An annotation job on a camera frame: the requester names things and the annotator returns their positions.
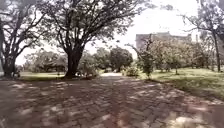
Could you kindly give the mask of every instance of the tree trunk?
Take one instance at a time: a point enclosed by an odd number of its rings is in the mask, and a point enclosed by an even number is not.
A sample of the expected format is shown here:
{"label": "tree trunk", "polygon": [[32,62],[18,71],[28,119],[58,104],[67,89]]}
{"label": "tree trunk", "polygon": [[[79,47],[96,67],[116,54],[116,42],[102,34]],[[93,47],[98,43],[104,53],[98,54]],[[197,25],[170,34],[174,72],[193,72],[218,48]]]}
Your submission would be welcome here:
{"label": "tree trunk", "polygon": [[74,48],[74,52],[70,51],[68,52],[68,69],[65,74],[66,78],[74,78],[76,77],[76,72],[79,66],[79,61],[82,58],[84,47],[76,47]]}
{"label": "tree trunk", "polygon": [[218,41],[217,41],[216,34],[215,34],[214,31],[212,32],[212,35],[213,35],[214,43],[215,43],[216,60],[217,60],[217,69],[218,69],[218,72],[220,72],[220,71],[221,71],[221,64],[220,64],[220,56],[219,56]]}
{"label": "tree trunk", "polygon": [[175,69],[176,69],[176,75],[178,75],[177,64],[175,65]]}
{"label": "tree trunk", "polygon": [[3,71],[4,71],[4,77],[11,78],[12,73],[14,72],[15,63],[7,62],[2,67],[3,67]]}

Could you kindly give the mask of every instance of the ground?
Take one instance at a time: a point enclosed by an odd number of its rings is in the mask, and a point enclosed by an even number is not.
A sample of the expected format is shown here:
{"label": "ground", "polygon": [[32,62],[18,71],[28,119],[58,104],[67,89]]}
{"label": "ground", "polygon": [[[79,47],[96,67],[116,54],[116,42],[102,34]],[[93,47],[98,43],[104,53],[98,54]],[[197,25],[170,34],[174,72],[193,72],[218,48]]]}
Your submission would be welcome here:
{"label": "ground", "polygon": [[209,100],[218,98],[224,100],[224,74],[213,72],[208,69],[178,69],[179,75],[175,75],[175,70],[168,73],[155,71],[151,78],[170,84],[173,87],[189,92],[192,95],[200,96]]}
{"label": "ground", "polygon": [[224,127],[222,101],[119,74],[0,85],[0,128]]}

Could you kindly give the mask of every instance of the paved walkway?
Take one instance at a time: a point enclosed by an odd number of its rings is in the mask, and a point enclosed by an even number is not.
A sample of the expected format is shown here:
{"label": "paved walkway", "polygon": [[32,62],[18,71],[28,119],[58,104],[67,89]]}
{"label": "paved walkway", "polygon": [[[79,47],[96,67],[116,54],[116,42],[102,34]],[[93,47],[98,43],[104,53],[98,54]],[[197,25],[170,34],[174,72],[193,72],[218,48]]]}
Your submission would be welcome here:
{"label": "paved walkway", "polygon": [[159,83],[0,82],[0,128],[224,128],[224,106]]}

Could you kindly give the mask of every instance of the shrub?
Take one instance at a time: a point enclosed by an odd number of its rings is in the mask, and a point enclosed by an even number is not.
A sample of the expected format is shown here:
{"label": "shrub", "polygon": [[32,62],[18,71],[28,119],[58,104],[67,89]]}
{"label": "shrub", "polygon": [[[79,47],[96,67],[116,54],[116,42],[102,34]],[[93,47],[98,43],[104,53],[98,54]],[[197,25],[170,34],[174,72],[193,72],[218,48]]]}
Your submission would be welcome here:
{"label": "shrub", "polygon": [[126,76],[139,76],[138,68],[137,67],[128,67],[126,69]]}

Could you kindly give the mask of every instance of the tree canopy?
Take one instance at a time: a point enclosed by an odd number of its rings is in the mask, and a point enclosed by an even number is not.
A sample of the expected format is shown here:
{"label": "tree canopy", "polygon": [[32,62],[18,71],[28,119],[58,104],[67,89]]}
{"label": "tree canopy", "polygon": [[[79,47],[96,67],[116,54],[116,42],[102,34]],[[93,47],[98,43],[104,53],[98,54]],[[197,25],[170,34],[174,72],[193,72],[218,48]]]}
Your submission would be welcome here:
{"label": "tree canopy", "polygon": [[54,0],[42,6],[47,26],[67,53],[67,77],[74,76],[85,45],[96,39],[113,39],[124,33],[136,14],[143,11],[146,0]]}
{"label": "tree canopy", "polygon": [[113,48],[110,52],[110,62],[112,68],[120,72],[122,67],[131,65],[133,62],[132,54],[128,50],[120,47]]}
{"label": "tree canopy", "polygon": [[41,1],[4,0],[0,6],[0,60],[4,75],[11,77],[16,58],[28,47],[39,44],[45,29],[39,29],[44,14],[37,9]]}

